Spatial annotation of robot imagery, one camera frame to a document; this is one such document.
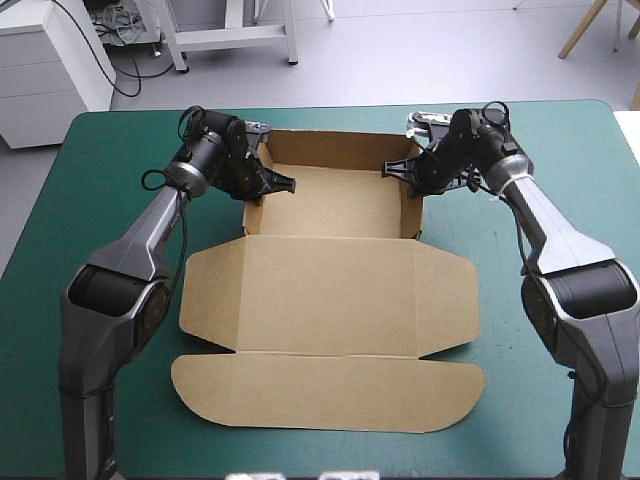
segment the box lid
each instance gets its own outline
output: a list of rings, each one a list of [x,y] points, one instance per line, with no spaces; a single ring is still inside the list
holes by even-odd
[[[236,351],[418,358],[478,336],[476,272],[415,240],[250,235],[189,258],[180,326]]]

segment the black cable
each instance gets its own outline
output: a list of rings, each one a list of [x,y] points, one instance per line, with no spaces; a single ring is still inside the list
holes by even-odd
[[[173,62],[171,62],[171,64],[169,64],[169,66],[167,68],[165,68],[163,71],[161,71],[160,73],[154,73],[151,75],[133,75],[131,73],[125,72],[124,70],[120,70],[118,67],[113,66],[113,69],[117,72],[120,72],[123,75],[126,75],[127,77],[132,77],[132,78],[158,78],[161,77],[162,75],[164,75],[165,73],[167,73],[169,70],[171,70],[173,68]]]
[[[147,183],[147,179],[151,174],[161,175],[163,178],[163,182],[158,185],[149,185]],[[173,282],[171,283],[171,287],[169,289],[169,296],[167,297],[167,304],[171,302],[173,298],[173,294],[178,285],[178,280],[180,279],[180,275],[184,270],[184,265],[187,258],[187,249],[189,245],[189,229],[187,226],[187,212],[186,206],[191,200],[191,192],[189,189],[182,183],[178,182],[175,178],[173,178],[169,173],[164,170],[159,170],[157,168],[151,168],[142,174],[140,178],[140,184],[142,188],[147,191],[154,192],[156,190],[160,190],[163,187],[173,187],[178,190],[178,215],[180,217],[180,223],[182,225],[182,247],[180,249],[180,258],[178,259],[178,265],[176,267],[176,272],[173,277]]]
[[[93,49],[93,46],[91,45],[91,42],[89,41],[89,39],[85,35],[84,31],[80,27],[80,24],[75,19],[75,17],[73,15],[71,15],[71,12],[69,12],[69,10],[67,10],[67,8],[64,5],[62,5],[58,0],[51,0],[51,1],[53,3],[55,3],[58,7],[60,7],[62,9],[62,11],[67,14],[67,16],[71,19],[73,24],[76,26],[76,28],[78,29],[78,31],[82,35],[82,38],[84,39],[85,43],[89,47],[89,50],[91,50],[91,55],[93,55],[93,59],[96,61],[96,64],[98,65],[98,68],[100,68],[100,71],[102,72],[102,75],[104,75],[104,78],[107,79],[107,82],[109,82],[109,84],[113,87],[113,89],[116,92],[118,92],[120,95],[124,95],[125,97],[129,97],[129,98],[134,98],[134,97],[137,97],[138,95],[140,95],[140,92],[142,91],[142,80],[140,78],[138,79],[138,89],[136,90],[135,93],[127,93],[127,92],[124,92],[124,91],[120,90],[116,86],[116,84],[111,81],[111,79],[109,78],[109,75],[107,75],[107,72],[105,72],[104,67],[102,66],[102,63],[100,63],[100,60],[98,60],[98,56],[96,55],[96,52]],[[136,61],[135,61],[135,59],[133,57],[131,57],[131,59],[133,60],[133,65],[134,65],[134,68],[136,69],[136,73],[139,74],[140,72],[138,70],[138,64],[136,63]]]

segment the black wire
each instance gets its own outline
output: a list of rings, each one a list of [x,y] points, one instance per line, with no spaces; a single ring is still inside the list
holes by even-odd
[[[64,13],[67,14],[67,16],[71,19],[71,21],[74,23],[74,25],[76,26],[76,28],[78,29],[78,31],[80,32],[80,34],[82,35],[82,38],[84,39],[85,43],[87,44],[87,46],[89,47],[89,50],[91,50],[91,55],[93,55],[93,59],[96,61],[96,64],[98,65],[98,68],[100,68],[100,71],[102,72],[102,75],[104,75],[104,78],[107,79],[107,82],[109,82],[109,84],[113,87],[113,89],[118,92],[120,95],[124,95],[125,97],[129,97],[129,98],[134,98],[137,97],[138,95],[140,95],[140,92],[142,91],[142,80],[140,78],[138,78],[138,89],[136,90],[135,93],[127,93],[124,92],[122,90],[120,90],[116,84],[114,82],[111,81],[111,79],[109,78],[109,75],[107,75],[107,72],[104,71],[104,67],[102,66],[102,63],[100,63],[100,60],[98,60],[98,56],[96,55],[95,50],[93,49],[93,46],[91,45],[91,42],[89,42],[89,39],[87,38],[87,36],[85,35],[84,31],[82,30],[82,28],[80,27],[80,24],[78,23],[78,21],[75,19],[75,17],[73,15],[71,15],[71,12],[69,12],[69,10],[67,10],[67,8],[62,5],[58,0],[51,0],[53,3],[55,3],[58,7],[60,7],[62,9],[62,11]],[[131,56],[131,59],[133,60],[133,65],[134,68],[136,70],[136,73],[140,73],[140,71],[138,70],[138,64],[136,63],[135,59],[133,58],[133,56]]]
[[[179,205],[180,209],[180,223],[182,224],[182,247],[180,248],[180,258],[178,259],[178,266],[176,267],[176,273],[173,277],[173,283],[171,284],[171,289],[169,290],[169,298],[168,302],[173,298],[173,294],[178,286],[178,281],[180,280],[180,275],[182,275],[182,271],[184,270],[184,265],[187,260],[187,249],[189,247],[189,228],[187,226],[187,203],[188,203],[189,195],[185,193],[184,195],[180,195],[179,197]]]
[[[120,70],[118,67],[115,67],[115,66],[113,67],[115,71],[120,72],[121,74],[126,75],[127,77],[132,77],[132,78],[157,78],[157,77],[161,77],[172,68],[173,68],[173,62],[171,62],[171,64],[160,73],[154,73],[151,75],[133,75],[131,73],[125,72],[124,70]]]

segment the unfolded cardboard box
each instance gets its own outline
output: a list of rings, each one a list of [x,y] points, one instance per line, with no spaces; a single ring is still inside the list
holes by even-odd
[[[414,240],[422,200],[381,178],[403,136],[274,131],[265,165],[295,195],[247,203],[243,238],[192,255],[182,329],[234,351],[172,366],[184,403],[233,426],[429,432],[462,419],[484,375],[420,360],[479,334],[471,262]]]

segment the green table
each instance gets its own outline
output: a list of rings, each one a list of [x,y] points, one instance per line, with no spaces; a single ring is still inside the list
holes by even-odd
[[[455,105],[236,110],[281,128],[402,132],[407,112]],[[608,106],[596,101],[511,105],[513,130],[536,178],[573,223],[612,246],[640,273],[640,169]],[[56,362],[58,294],[90,252],[115,239],[149,202],[140,174],[162,168],[179,145],[180,112],[85,114],[74,122],[0,283],[0,475],[63,470]],[[189,211],[191,252],[241,235],[242,204],[211,190]],[[551,476],[571,382],[553,363],[520,304],[520,260],[509,209],[466,189],[426,202],[423,240],[463,255],[479,271],[482,335],[440,355],[487,374],[471,414],[416,435],[228,428],[191,413],[175,393],[171,362],[211,348],[164,325],[119,378],[118,447],[128,476],[208,477],[232,471],[315,476],[377,469],[393,476]],[[169,258],[177,259],[179,233]],[[626,473],[640,475],[640,414]]]

